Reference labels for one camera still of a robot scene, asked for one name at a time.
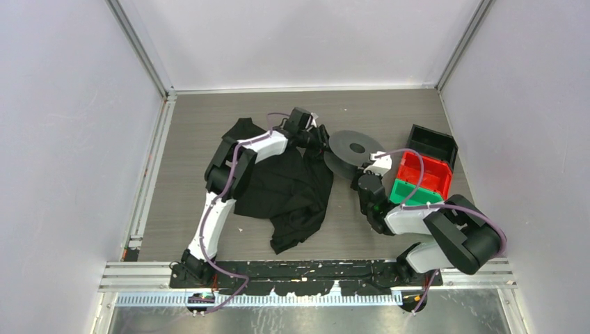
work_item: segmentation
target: plastic container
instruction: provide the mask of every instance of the plastic container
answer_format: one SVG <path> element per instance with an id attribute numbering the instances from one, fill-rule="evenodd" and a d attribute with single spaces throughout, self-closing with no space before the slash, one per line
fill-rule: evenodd
<path id="1" fill-rule="evenodd" d="M 407 195 L 410 194 L 410 192 L 412 192 L 415 187 L 416 186 L 414 184 L 396 179 L 393 183 L 393 190 L 391 190 L 391 196 L 389 199 L 393 203 L 399 204 L 402 202 L 402 200 L 404 200 L 404 198 L 406 198 Z M 443 198 L 439 193 L 435 193 L 434 191 L 420 187 L 414 196 L 412 196 L 412 198 L 406 202 L 406 205 L 424 205 L 427 202 L 437 203 L 441 202 L 442 200 Z"/>
<path id="2" fill-rule="evenodd" d="M 407 147 L 427 157 L 446 162 L 451 171 L 455 168 L 458 148 L 453 136 L 414 124 Z"/>
<path id="3" fill-rule="evenodd" d="M 453 180 L 453 172 L 445 162 L 422 156 L 424 160 L 424 178 L 420 186 L 424 189 L 434 191 L 446 200 L 449 197 L 449 188 Z M 397 179 L 411 184 L 418 184 L 420 178 L 420 160 L 412 152 L 404 152 L 401 158 Z"/>

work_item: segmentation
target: black cloth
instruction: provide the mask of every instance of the black cloth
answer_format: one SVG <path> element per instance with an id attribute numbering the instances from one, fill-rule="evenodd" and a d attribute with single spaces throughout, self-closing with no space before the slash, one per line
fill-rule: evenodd
<path id="1" fill-rule="evenodd" d="M 245 139 L 264 132 L 251 118 L 240 118 L 226 135 Z M 303 156 L 297 148 L 287 148 L 254 166 L 250 184 L 237 199 L 234 213 L 269 218 L 274 227 L 271 247 L 278 254 L 319 230 L 333 180 L 319 148 L 308 148 Z"/>

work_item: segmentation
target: metal floor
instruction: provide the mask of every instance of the metal floor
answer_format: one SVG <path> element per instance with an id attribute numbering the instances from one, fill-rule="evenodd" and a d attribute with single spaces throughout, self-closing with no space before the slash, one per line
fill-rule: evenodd
<path id="1" fill-rule="evenodd" d="M 116 308 L 109 333 L 510 333 L 494 289 L 428 298 L 416 317 L 392 306 L 227 308 L 194 318 L 186 308 Z"/>
<path id="2" fill-rule="evenodd" d="M 203 174 L 221 136 L 240 117 L 266 128 L 266 114 L 301 106 L 319 115 L 329 133 L 369 134 L 386 150 L 405 146 L 412 124 L 450 133 L 434 89 L 302 93 L 180 95 L 177 98 L 141 251 L 140 261 L 178 260 L 197 229 L 205 200 Z M 391 188 L 395 172 L 386 175 Z M 451 194 L 471 199 L 457 160 Z M 305 243 L 275 255 L 270 221 L 230 215 L 219 241 L 220 260 L 326 260 L 394 258 L 421 236 L 375 233 L 358 209 L 349 182 L 336 176 L 326 219 Z"/>

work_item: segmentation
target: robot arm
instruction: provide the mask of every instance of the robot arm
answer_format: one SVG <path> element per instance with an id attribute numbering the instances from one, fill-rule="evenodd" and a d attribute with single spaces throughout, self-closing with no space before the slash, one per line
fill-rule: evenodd
<path id="1" fill-rule="evenodd" d="M 205 250 L 207 251 L 207 257 L 209 259 L 213 259 L 217 255 L 217 243 L 219 242 L 221 230 L 225 225 L 225 220 L 227 219 L 228 214 L 232 211 L 232 208 L 236 203 L 236 198 L 238 198 L 246 188 L 245 182 L 247 182 L 247 180 L 245 179 L 245 177 L 250 177 L 252 173 L 252 169 L 248 165 L 256 164 L 268 157 L 272 157 L 273 155 L 282 154 L 285 151 L 285 148 L 287 148 L 289 140 L 285 135 L 281 134 L 279 131 L 272 131 L 272 134 L 270 132 L 267 132 L 261 136 L 252 138 L 249 141 L 262 137 L 268 138 L 264 139 L 263 141 L 258 141 L 256 143 L 242 146 L 243 151 L 236 167 L 237 171 L 234 174 L 234 183 L 232 184 L 233 190 L 230 192 L 229 196 L 225 199 L 225 201 L 218 200 L 215 202 L 215 204 L 213 204 L 213 208 L 209 213 L 209 216 L 207 217 L 207 223 L 205 224 L 205 229 L 203 230 L 202 240 L 205 246 Z M 218 150 L 224 149 L 225 146 L 224 144 L 222 144 L 220 145 L 220 148 Z M 207 195 L 205 196 L 205 208 L 203 209 L 201 219 L 199 220 L 200 225 L 204 223 L 204 215 L 207 210 L 207 207 L 210 206 L 211 203 L 213 203 L 213 199 L 225 187 L 225 183 L 227 182 L 223 181 L 225 170 L 219 168 L 224 166 L 225 161 L 222 164 L 220 164 L 220 166 L 210 165 L 207 169 L 209 171 L 209 177 L 207 178 Z M 199 260 L 204 260 L 205 256 L 202 254 L 199 241 L 200 225 L 199 228 L 197 228 L 195 237 L 189 244 L 188 250 L 190 254 L 192 254 L 192 256 L 194 256 L 195 258 Z"/>
<path id="2" fill-rule="evenodd" d="M 469 200 L 453 195 L 445 202 L 418 208 L 396 205 L 388 200 L 381 184 L 382 175 L 391 169 L 389 156 L 375 159 L 367 166 L 353 188 L 360 199 L 360 210 L 375 231 L 386 235 L 419 233 L 430 240 L 412 245 L 397 258 L 397 273 L 411 278 L 440 268 L 456 267 L 466 274 L 476 273 L 501 246 L 501 238 L 484 220 L 449 209 L 462 207 L 481 213 Z"/>
<path id="3" fill-rule="evenodd" d="M 230 136 L 223 137 L 205 171 L 207 194 L 197 232 L 189 247 L 183 252 L 179 265 L 172 267 L 173 275 L 176 275 L 175 277 L 178 277 L 179 280 L 185 281 L 188 286 L 208 285 L 215 273 L 206 259 L 216 257 L 217 244 L 225 220 L 232 211 L 236 199 L 240 198 L 248 187 L 254 165 L 274 155 L 282 154 L 287 147 L 293 145 L 304 148 L 325 148 L 327 140 L 325 127 L 322 125 L 316 128 L 314 116 L 300 108 L 293 109 L 282 127 L 277 127 L 260 136 L 247 140 L 237 140 Z M 234 174 L 229 180 L 230 167 L 228 164 L 233 162 L 236 146 L 243 142 L 247 142 L 247 144 L 239 148 Z M 230 184 L 228 191 L 214 203 L 214 199 L 223 193 L 228 183 Z M 211 211 L 205 221 L 205 212 L 211 205 Z"/>

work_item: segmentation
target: green bin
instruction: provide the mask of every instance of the green bin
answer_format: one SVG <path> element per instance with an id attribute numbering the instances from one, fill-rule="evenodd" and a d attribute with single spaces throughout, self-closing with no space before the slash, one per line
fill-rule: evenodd
<path id="1" fill-rule="evenodd" d="M 416 186 L 414 184 L 402 181 L 400 179 L 395 179 L 393 184 L 393 190 L 391 190 L 391 196 L 389 199 L 395 203 L 399 204 L 409 195 L 412 190 Z M 418 188 L 418 191 L 410 198 L 406 205 L 425 205 L 427 202 L 437 203 L 442 202 L 443 197 L 439 193 L 435 193 L 434 191 L 430 191 L 428 189 L 424 189 L 422 187 Z"/>

